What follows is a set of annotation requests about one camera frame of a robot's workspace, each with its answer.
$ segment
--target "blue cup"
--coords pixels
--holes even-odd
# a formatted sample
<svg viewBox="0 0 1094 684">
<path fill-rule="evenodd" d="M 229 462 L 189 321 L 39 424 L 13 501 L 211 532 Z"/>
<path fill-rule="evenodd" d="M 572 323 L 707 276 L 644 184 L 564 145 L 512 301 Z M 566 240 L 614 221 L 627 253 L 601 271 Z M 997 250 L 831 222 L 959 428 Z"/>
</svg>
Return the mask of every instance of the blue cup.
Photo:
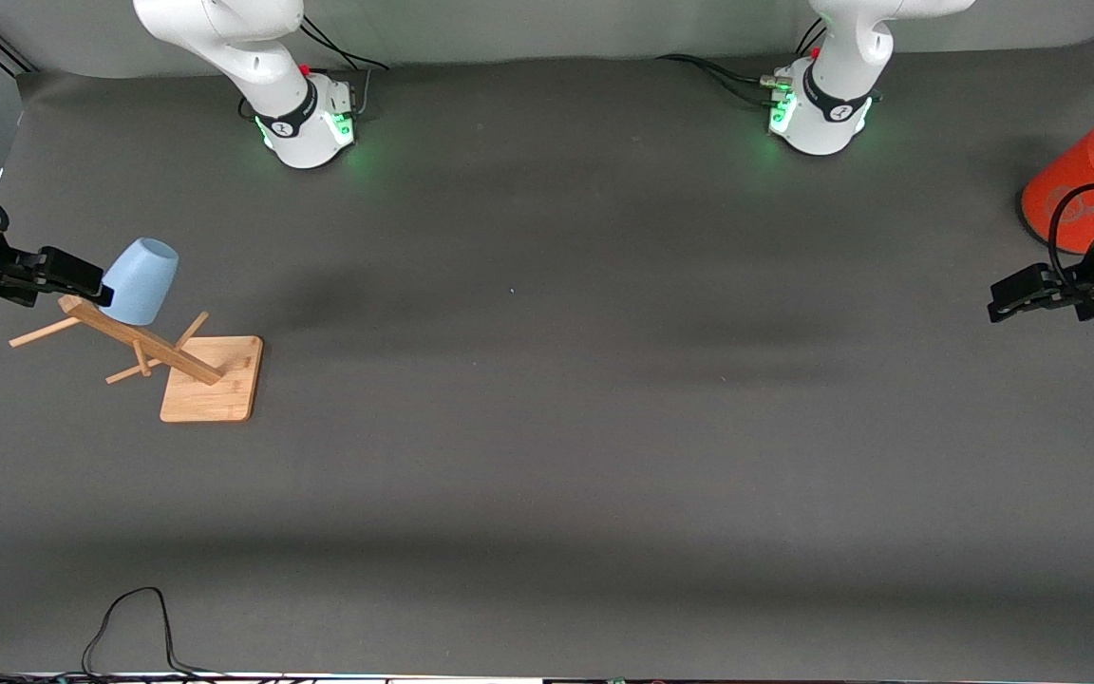
<svg viewBox="0 0 1094 684">
<path fill-rule="evenodd" d="M 112 306 L 101 311 L 129 325 L 153 323 L 178 264 L 179 256 L 165 243 L 152 237 L 135 240 L 104 274 L 104 285 L 112 287 L 113 295 Z"/>
</svg>

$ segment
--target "black band on robot base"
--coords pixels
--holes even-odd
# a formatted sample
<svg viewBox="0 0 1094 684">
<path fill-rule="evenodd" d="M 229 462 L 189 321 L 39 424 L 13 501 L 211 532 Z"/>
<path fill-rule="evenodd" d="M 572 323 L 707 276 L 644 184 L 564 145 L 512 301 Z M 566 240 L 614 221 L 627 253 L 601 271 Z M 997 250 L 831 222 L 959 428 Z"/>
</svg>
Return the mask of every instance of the black band on robot base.
<svg viewBox="0 0 1094 684">
<path fill-rule="evenodd" d="M 868 97 L 872 96 L 872 92 L 864 92 L 863 95 L 854 100 L 839 100 L 834 95 L 826 94 L 821 88 L 817 88 L 817 82 L 813 79 L 813 65 L 808 65 L 808 68 L 804 70 L 803 88 L 804 95 L 808 96 L 810 103 L 816 104 L 817 108 L 825 114 L 825 120 L 830 123 L 842 123 L 850 119 L 856 112 L 860 111 L 860 107 L 868 103 Z"/>
<path fill-rule="evenodd" d="M 300 104 L 299 108 L 279 117 L 266 117 L 260 113 L 257 113 L 256 117 L 260 119 L 265 128 L 271 130 L 278 138 L 292 138 L 292 136 L 299 135 L 304 123 L 315 113 L 317 101 L 318 92 L 315 89 L 315 83 L 306 79 L 306 97 L 303 98 L 303 104 Z"/>
</svg>

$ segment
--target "square wooden board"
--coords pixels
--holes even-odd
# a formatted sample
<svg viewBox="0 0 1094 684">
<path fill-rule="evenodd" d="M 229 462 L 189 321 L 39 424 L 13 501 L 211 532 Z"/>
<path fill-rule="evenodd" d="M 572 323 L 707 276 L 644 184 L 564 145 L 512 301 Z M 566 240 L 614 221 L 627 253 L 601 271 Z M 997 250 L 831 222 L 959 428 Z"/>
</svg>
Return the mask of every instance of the square wooden board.
<svg viewBox="0 0 1094 684">
<path fill-rule="evenodd" d="M 194 337 L 184 350 L 224 372 L 212 385 L 203 385 L 171 369 L 163 394 L 163 422 L 237 422 L 252 416 L 256 381 L 260 378 L 259 337 Z"/>
</svg>

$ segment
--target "gray table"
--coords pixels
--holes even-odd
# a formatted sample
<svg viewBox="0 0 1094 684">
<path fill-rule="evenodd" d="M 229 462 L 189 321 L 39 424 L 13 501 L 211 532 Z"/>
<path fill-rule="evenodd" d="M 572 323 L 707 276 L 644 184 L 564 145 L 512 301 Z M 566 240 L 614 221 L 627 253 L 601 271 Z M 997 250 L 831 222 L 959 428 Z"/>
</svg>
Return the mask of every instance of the gray table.
<svg viewBox="0 0 1094 684">
<path fill-rule="evenodd" d="M 268 348 L 251 422 L 163 425 L 0 303 L 0 670 L 156 583 L 234 670 L 1094 681 L 1094 324 L 985 308 L 1094 44 L 882 86 L 817 160 L 686 65 L 401 68 L 294 172 L 225 79 L 27 83 L 13 240 L 165 240 L 158 333 Z M 161 662 L 126 606 L 100 665 Z"/>
</svg>

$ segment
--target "cable connector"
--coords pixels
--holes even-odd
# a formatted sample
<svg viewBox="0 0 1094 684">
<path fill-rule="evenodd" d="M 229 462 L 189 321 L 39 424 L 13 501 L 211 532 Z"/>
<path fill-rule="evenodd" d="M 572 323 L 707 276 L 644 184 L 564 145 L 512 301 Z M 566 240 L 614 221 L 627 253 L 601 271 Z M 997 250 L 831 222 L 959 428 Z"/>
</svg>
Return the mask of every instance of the cable connector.
<svg viewBox="0 0 1094 684">
<path fill-rule="evenodd" d="M 759 85 L 771 88 L 771 90 L 791 91 L 791 77 L 787 76 L 760 76 Z"/>
</svg>

